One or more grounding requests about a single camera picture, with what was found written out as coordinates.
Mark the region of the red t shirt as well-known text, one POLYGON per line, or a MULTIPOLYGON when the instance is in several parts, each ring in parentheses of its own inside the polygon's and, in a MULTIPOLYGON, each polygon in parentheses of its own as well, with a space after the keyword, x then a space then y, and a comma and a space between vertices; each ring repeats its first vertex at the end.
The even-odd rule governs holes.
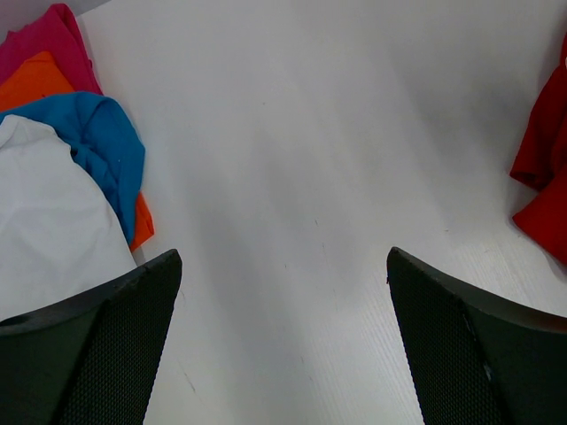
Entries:
POLYGON ((516 226, 562 264, 566 263, 566 44, 541 90, 511 178, 537 191, 512 217, 516 226))

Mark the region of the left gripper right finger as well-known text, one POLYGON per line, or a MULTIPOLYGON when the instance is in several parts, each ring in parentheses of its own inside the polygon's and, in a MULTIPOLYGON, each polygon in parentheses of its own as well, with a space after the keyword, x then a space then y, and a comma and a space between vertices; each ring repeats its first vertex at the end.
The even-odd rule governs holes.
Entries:
POLYGON ((393 247, 387 282, 426 424, 564 424, 566 319, 393 247))

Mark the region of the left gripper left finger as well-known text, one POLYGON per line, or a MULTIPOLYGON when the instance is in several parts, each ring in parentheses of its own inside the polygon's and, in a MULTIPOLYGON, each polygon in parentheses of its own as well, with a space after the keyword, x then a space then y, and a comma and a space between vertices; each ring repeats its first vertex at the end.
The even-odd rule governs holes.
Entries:
POLYGON ((3 424, 141 424, 183 263, 166 251, 56 304, 1 322, 3 424))

